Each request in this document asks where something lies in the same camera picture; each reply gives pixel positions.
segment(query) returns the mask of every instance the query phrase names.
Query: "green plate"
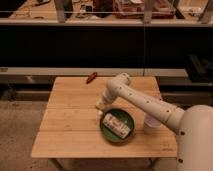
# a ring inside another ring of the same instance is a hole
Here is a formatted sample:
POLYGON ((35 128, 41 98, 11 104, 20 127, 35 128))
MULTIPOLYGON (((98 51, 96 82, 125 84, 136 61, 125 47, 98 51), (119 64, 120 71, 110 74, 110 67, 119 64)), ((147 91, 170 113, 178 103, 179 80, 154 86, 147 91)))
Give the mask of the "green plate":
POLYGON ((120 143, 120 142, 126 141, 132 134, 134 127, 135 127, 134 120, 131 117, 131 115, 121 109, 110 109, 106 111, 100 119, 100 129, 103 136, 110 142, 114 142, 114 143, 120 143), (130 133, 125 138, 119 137, 103 124, 103 119, 107 113, 111 113, 113 116, 118 118, 120 121, 124 122, 131 129, 130 133))

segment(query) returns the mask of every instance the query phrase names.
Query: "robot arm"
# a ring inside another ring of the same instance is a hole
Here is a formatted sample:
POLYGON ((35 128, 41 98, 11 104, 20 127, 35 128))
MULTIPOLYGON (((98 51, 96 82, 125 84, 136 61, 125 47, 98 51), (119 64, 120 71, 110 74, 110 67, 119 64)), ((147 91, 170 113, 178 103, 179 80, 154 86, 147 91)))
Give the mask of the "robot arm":
POLYGON ((128 74, 107 83, 96 107, 103 110, 119 96, 179 135, 177 170, 213 171, 213 108, 199 105, 183 109, 130 88, 128 74))
POLYGON ((111 79, 107 83, 107 89, 104 91, 103 96, 96 104, 97 108, 105 108, 105 105, 113 103, 119 96, 159 120, 175 133, 178 133, 184 110, 136 91, 130 88, 129 84, 130 78, 126 73, 111 79))

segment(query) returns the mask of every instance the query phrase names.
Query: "white cup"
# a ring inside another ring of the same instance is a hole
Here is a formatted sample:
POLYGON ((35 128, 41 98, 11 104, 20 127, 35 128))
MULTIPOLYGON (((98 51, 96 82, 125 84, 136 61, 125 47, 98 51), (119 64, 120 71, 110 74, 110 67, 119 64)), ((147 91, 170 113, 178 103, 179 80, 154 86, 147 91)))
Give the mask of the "white cup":
POLYGON ((154 133, 161 123, 152 116, 145 114, 143 130, 146 134, 154 133))

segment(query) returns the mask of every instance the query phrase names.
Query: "red object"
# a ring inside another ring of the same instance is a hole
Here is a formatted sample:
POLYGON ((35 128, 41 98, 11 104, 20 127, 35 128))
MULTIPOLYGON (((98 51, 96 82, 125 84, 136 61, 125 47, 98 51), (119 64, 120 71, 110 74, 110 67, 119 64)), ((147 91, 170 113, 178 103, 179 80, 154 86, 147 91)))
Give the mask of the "red object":
POLYGON ((98 76, 97 72, 93 72, 91 75, 88 76, 86 83, 91 83, 96 77, 98 76))

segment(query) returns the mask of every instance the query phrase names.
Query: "concrete floor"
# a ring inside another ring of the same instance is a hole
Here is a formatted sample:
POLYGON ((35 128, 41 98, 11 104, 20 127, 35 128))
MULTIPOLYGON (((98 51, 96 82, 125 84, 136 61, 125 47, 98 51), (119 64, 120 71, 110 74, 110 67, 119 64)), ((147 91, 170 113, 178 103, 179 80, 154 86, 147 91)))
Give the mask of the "concrete floor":
MULTIPOLYGON (((47 159, 30 157, 47 101, 0 101, 0 171, 56 171, 47 159)), ((73 171, 148 171, 147 159, 60 159, 73 171)), ((175 159, 164 158, 155 171, 175 171, 175 159)))

